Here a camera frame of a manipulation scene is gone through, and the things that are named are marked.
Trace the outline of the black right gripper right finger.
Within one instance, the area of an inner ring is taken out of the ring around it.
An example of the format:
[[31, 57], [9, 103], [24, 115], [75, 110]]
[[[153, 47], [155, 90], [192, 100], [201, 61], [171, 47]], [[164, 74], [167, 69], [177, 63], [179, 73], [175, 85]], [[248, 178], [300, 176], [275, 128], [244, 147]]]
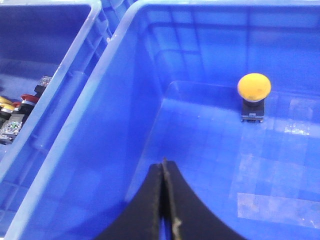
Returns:
[[174, 161], [165, 158], [162, 168], [168, 207], [166, 229], [171, 240], [244, 239], [202, 202]]

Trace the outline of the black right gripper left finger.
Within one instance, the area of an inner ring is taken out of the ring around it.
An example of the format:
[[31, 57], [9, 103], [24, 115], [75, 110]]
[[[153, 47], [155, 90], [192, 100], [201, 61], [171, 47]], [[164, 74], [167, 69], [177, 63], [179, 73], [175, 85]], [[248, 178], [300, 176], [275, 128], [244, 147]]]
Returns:
[[96, 240], [158, 240], [160, 238], [163, 167], [152, 164], [130, 203]]

